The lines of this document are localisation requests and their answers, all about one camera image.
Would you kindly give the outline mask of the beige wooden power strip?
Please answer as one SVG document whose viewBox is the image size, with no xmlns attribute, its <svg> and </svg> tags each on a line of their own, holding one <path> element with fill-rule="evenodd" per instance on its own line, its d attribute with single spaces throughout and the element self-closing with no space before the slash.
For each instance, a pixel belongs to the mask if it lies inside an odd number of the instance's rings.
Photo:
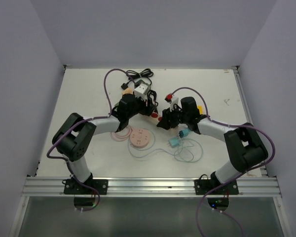
<svg viewBox="0 0 296 237">
<path fill-rule="evenodd" d="M 153 112 L 150 116 L 144 116 L 142 115 L 143 119 L 145 119 L 146 121 L 150 122 L 153 124 L 154 127 L 159 128 L 157 125 L 159 124 L 159 122 L 162 119 L 162 116 Z M 168 132 L 170 132 L 170 134 L 172 136 L 178 136 L 179 135 L 179 127 L 175 127 L 175 128 L 170 128 L 168 129 Z"/>
</svg>

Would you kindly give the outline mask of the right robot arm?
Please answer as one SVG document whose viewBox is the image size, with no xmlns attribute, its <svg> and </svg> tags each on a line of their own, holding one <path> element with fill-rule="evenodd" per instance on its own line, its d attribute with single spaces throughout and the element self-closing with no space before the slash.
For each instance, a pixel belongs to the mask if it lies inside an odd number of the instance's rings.
<svg viewBox="0 0 296 237">
<path fill-rule="evenodd" d="M 169 130 L 185 124 L 190 131 L 213 137 L 226 145 L 229 161 L 211 174 L 212 192 L 221 194 L 227 189 L 228 182 L 267 159 L 268 151 L 250 123 L 224 126 L 201 114 L 193 97 L 181 99 L 180 106 L 177 100 L 171 94 L 165 97 L 170 108 L 162 111 L 162 119 L 157 127 Z"/>
</svg>

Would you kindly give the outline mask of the light teal charger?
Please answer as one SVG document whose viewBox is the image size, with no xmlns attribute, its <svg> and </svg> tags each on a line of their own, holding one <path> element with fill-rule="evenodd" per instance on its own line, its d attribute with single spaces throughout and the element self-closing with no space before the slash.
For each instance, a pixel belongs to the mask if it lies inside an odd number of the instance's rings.
<svg viewBox="0 0 296 237">
<path fill-rule="evenodd" d="M 173 137 L 168 140 L 168 144 L 171 148 L 175 148 L 181 144 L 181 140 L 179 137 Z"/>
</svg>

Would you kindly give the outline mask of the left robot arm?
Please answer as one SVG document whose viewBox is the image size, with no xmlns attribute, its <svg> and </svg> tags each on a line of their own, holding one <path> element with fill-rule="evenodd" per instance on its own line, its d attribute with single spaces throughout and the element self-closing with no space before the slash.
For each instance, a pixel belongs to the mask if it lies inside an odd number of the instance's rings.
<svg viewBox="0 0 296 237">
<path fill-rule="evenodd" d="M 76 180 L 75 188 L 82 194 L 92 190 L 92 173 L 87 166 L 85 153 L 94 135 L 120 132 L 137 114 L 150 116 L 158 103 L 152 98 L 144 100 L 133 94 L 125 94 L 107 116 L 87 118 L 72 113 L 52 139 L 48 158 L 63 159 Z"/>
</svg>

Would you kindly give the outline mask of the teal dual usb charger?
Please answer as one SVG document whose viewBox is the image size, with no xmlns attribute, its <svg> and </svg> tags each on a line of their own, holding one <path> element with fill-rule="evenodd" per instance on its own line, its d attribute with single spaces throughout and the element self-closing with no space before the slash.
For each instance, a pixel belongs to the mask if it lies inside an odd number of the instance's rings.
<svg viewBox="0 0 296 237">
<path fill-rule="evenodd" d="M 182 130 L 179 131 L 179 137 L 180 138 L 185 138 L 189 135 L 190 130 L 188 128 L 184 128 Z"/>
</svg>

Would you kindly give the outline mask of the yellow cube adapter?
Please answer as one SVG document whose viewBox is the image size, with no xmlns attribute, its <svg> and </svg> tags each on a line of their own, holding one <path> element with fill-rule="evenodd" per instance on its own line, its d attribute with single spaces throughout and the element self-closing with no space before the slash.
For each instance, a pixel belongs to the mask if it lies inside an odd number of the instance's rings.
<svg viewBox="0 0 296 237">
<path fill-rule="evenodd" d="M 198 110 L 199 110 L 199 113 L 202 115 L 203 114 L 203 108 L 202 106 L 197 106 Z"/>
</svg>

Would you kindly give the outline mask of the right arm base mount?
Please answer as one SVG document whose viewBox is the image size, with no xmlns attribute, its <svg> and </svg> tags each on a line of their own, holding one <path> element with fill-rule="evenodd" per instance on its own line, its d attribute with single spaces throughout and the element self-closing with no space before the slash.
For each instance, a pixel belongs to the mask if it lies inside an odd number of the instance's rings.
<svg viewBox="0 0 296 237">
<path fill-rule="evenodd" d="M 195 188 L 195 194 L 196 195 L 204 195 L 210 190 L 218 187 L 220 185 L 220 182 L 214 178 L 212 179 L 206 174 L 201 175 L 198 179 L 194 180 L 194 188 Z M 216 189 L 210 193 L 211 195 L 238 195 L 238 185 L 236 181 L 232 181 L 223 187 Z"/>
</svg>

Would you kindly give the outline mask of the pink round socket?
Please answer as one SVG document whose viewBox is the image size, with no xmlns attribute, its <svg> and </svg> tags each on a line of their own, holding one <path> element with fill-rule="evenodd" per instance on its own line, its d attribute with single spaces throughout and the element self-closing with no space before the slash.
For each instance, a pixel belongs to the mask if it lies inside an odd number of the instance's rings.
<svg viewBox="0 0 296 237">
<path fill-rule="evenodd" d="M 150 142 L 150 132 L 146 129 L 134 129 L 130 134 L 130 144 L 135 148 L 144 148 Z"/>
</svg>

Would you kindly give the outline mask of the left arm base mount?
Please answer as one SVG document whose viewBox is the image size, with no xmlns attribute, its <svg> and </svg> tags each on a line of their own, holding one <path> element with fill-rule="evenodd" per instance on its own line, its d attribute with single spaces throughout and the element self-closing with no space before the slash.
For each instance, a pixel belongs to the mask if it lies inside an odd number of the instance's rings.
<svg viewBox="0 0 296 237">
<path fill-rule="evenodd" d="M 62 181 L 64 185 L 65 195 L 90 195 L 95 192 L 91 189 L 82 186 L 74 178 L 65 179 Z M 107 179 L 91 179 L 89 178 L 84 183 L 85 186 L 92 187 L 98 191 L 100 195 L 106 195 L 108 190 L 108 180 Z"/>
</svg>

